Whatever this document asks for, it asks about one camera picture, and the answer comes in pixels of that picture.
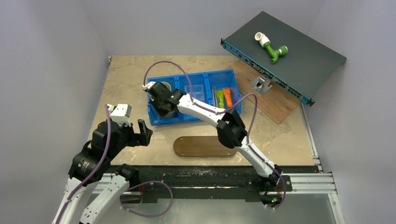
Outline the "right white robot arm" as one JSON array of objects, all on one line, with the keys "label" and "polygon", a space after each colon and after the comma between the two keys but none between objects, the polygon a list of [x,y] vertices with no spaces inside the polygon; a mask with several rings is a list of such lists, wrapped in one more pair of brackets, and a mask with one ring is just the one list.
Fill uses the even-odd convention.
[{"label": "right white robot arm", "polygon": [[226,110],[208,105],[180,89],[170,91],[160,82],[149,82],[143,85],[143,90],[150,95],[149,103],[160,116],[179,112],[210,124],[216,128],[218,140],[223,146],[237,150],[250,162],[266,189],[273,190],[280,185],[281,169],[253,143],[250,131],[246,130],[235,109]]}]

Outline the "brown oval wooden tray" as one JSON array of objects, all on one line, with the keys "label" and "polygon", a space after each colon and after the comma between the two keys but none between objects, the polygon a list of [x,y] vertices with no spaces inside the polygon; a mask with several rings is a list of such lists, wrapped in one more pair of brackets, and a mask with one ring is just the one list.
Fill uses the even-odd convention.
[{"label": "brown oval wooden tray", "polygon": [[173,150],[181,157],[230,157],[237,152],[223,146],[217,136],[182,136],[174,141]]}]

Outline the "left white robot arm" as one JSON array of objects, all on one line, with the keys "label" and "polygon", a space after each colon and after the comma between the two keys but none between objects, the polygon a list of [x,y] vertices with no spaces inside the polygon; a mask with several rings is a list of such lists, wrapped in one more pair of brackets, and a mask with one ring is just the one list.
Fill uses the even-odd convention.
[{"label": "left white robot arm", "polygon": [[121,165],[104,189],[91,203],[92,192],[111,161],[125,147],[148,146],[153,131],[145,121],[138,120],[140,132],[135,133],[127,117],[108,117],[92,132],[82,151],[74,156],[62,203],[53,219],[55,224],[93,224],[109,209],[122,192],[141,186],[139,171],[131,165]]}]

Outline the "grey ceramic mug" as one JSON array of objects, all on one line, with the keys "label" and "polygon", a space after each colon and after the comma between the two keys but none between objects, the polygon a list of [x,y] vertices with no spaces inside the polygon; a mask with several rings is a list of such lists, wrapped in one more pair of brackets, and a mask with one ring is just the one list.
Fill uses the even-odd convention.
[{"label": "grey ceramic mug", "polygon": [[159,117],[160,117],[160,119],[174,119],[174,118],[177,119],[178,118],[178,112],[172,111],[172,112],[169,112],[167,114],[159,115]]}]

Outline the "blue plastic bin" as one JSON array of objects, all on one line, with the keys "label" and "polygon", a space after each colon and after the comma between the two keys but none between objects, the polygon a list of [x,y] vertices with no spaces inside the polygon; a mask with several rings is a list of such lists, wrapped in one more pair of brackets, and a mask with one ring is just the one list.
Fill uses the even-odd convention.
[{"label": "blue plastic bin", "polygon": [[[203,84],[205,87],[205,102],[206,104],[213,105],[212,91],[211,88],[214,87],[215,90],[222,90],[223,88],[230,88],[232,94],[232,102],[236,103],[240,98],[239,88],[236,83],[235,75],[233,70],[219,70],[219,71],[209,71],[200,73],[190,73],[188,74],[192,85]],[[189,85],[187,78],[184,74],[172,75],[164,77],[151,77],[148,78],[148,82],[168,82],[172,90],[181,89],[184,91],[184,86]],[[174,119],[160,119],[157,112],[154,110],[152,105],[148,105],[148,115],[150,123],[152,126],[164,126],[179,123],[191,123],[199,122],[200,119],[183,113],[178,113],[178,118]]]}]

